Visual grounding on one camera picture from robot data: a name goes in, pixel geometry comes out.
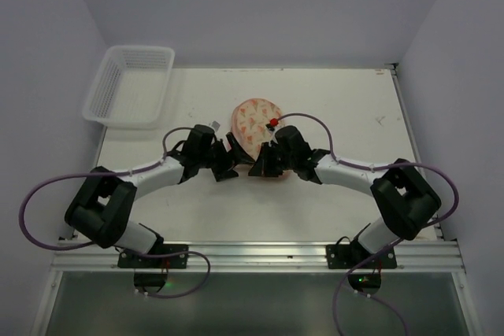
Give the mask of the floral mesh laundry bag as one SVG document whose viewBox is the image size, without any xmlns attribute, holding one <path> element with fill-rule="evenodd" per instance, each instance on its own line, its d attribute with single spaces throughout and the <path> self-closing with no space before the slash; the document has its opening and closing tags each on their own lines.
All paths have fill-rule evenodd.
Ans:
<svg viewBox="0 0 504 336">
<path fill-rule="evenodd" d="M 243 150 L 257 161 L 262 144 L 274 140 L 266 127 L 273 118 L 283 115 L 280 107 L 264 98 L 251 98 L 239 104 L 232 112 L 231 132 Z"/>
</svg>

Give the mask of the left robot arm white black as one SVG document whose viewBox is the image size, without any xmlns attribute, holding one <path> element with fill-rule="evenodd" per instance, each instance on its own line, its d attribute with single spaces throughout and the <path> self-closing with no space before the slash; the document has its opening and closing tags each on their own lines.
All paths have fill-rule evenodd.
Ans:
<svg viewBox="0 0 504 336">
<path fill-rule="evenodd" d="M 220 182 L 237 177 L 236 166 L 255 163 L 231 132 L 226 134 L 227 149 L 210 126 L 197 124 L 188 131 L 188 136 L 170 150 L 164 137 L 161 158 L 153 163 L 123 172 L 94 168 L 72 199 L 65 222 L 103 249 L 119 247 L 141 255 L 153 254 L 163 238 L 130 220 L 135 201 L 164 187 L 185 183 L 202 169 L 209 169 Z"/>
</svg>

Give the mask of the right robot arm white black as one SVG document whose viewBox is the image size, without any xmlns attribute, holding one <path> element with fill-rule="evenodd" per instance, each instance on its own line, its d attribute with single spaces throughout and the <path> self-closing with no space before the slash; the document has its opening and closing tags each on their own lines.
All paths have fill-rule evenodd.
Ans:
<svg viewBox="0 0 504 336">
<path fill-rule="evenodd" d="M 293 171 L 306 182 L 342 186 L 372 197 L 380 218 L 335 251 L 336 256 L 357 264 L 400 238 L 415 239 L 442 204 L 419 171 L 404 159 L 383 170 L 359 167 L 359 163 L 338 162 L 328 150 L 311 148 L 296 127 L 286 126 L 275 133 L 273 141 L 261 144 L 248 175 L 272 178 Z"/>
</svg>

